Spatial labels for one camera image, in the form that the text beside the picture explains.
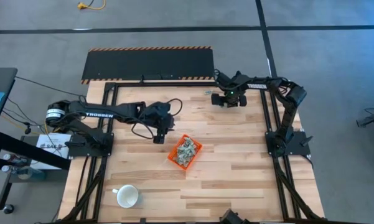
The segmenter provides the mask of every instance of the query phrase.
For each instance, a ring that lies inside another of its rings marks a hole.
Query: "gray concrete floor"
[[[102,11],[82,11],[77,0],[0,0],[0,29],[73,29],[166,26],[257,26],[255,1],[108,0]],[[374,0],[262,0],[269,26],[372,25]],[[269,32],[278,75],[304,85],[299,110],[314,135],[312,160],[325,215],[331,220],[374,223],[374,124],[355,120],[374,107],[374,30]],[[211,45],[215,66],[230,75],[241,70],[269,75],[260,31],[128,34],[0,35],[0,67],[17,67],[20,77],[78,94],[92,47]],[[47,105],[73,99],[17,80],[10,98],[42,123]],[[15,107],[10,102],[10,110]],[[15,138],[22,130],[0,120]],[[0,190],[5,175],[0,173]],[[49,222],[65,183],[13,185],[11,215],[0,223]]]

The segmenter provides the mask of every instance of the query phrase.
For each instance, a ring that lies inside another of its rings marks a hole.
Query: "white container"
[[[116,194],[118,204],[123,208],[133,207],[138,200],[138,190],[133,185],[125,185],[118,189],[113,189],[113,193]]]

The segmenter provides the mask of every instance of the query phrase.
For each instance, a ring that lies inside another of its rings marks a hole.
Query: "yellow cable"
[[[91,7],[91,6],[87,6],[86,4],[80,2],[78,5],[77,5],[77,8],[79,9],[92,9],[92,10],[101,10],[103,8],[105,8],[106,6],[106,0],[104,0],[104,4],[101,6],[101,7]]]
[[[15,127],[17,127],[17,128],[19,128],[19,129],[22,129],[22,130],[25,131],[25,129],[24,129],[22,126],[19,126],[18,124],[12,122],[9,118],[7,118],[7,117],[5,117],[5,116],[3,116],[3,115],[1,115],[0,117],[6,119],[8,122],[10,122],[11,124],[13,124]]]
[[[47,129],[47,124],[45,123],[45,121],[44,121],[44,128],[45,128],[45,133],[49,134],[49,130]]]

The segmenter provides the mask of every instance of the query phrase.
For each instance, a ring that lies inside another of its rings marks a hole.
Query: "orange basket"
[[[197,148],[196,148],[197,153],[192,157],[192,159],[191,159],[191,161],[188,163],[187,167],[178,164],[178,163],[177,163],[177,160],[176,160],[176,159],[177,159],[177,148],[178,148],[179,146],[181,146],[182,144],[184,144],[184,142],[185,142],[185,139],[184,139],[184,138],[185,138],[185,137],[190,138],[190,139],[194,142],[194,144],[197,146]],[[183,169],[183,170],[187,170],[188,167],[191,166],[191,163],[194,161],[195,157],[197,157],[197,154],[198,154],[198,152],[201,150],[201,148],[202,148],[202,144],[201,144],[201,143],[199,143],[199,142],[193,140],[190,136],[188,136],[188,135],[185,134],[185,135],[183,135],[183,136],[181,137],[180,141],[179,141],[179,142],[178,142],[178,143],[173,147],[173,150],[171,150],[171,152],[169,153],[169,155],[167,156],[167,158],[168,158],[170,161],[174,162],[177,166],[181,167],[181,169]]]

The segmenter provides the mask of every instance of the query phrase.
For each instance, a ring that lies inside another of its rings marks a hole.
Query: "wooden tabletop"
[[[90,82],[89,103],[101,103],[104,85]],[[175,117],[175,131],[166,135],[165,144],[153,144],[152,140],[135,136],[130,125],[114,122],[115,142],[106,167],[99,222],[139,222],[140,218],[147,218],[147,222],[209,222],[218,221],[228,208],[250,221],[282,220],[273,163],[264,139],[266,125],[259,91],[246,92],[246,107],[221,108],[211,105],[207,90],[220,93],[215,87],[119,89],[117,104],[145,101],[149,105],[179,98],[184,106]],[[267,99],[274,121],[269,96]],[[172,103],[171,112],[178,109],[179,103]],[[85,121],[96,127],[97,119]],[[294,127],[301,128],[298,115]],[[149,135],[143,126],[137,126],[136,131]],[[187,171],[167,159],[183,134],[203,144]],[[301,156],[289,158],[296,190],[316,214],[323,216],[311,165]],[[59,218],[75,204],[84,160],[77,158],[71,163]],[[133,208],[121,208],[112,192],[125,184],[134,185],[141,194]],[[285,192],[289,216],[293,217],[290,196]],[[95,194],[87,217],[92,216],[94,198]]]

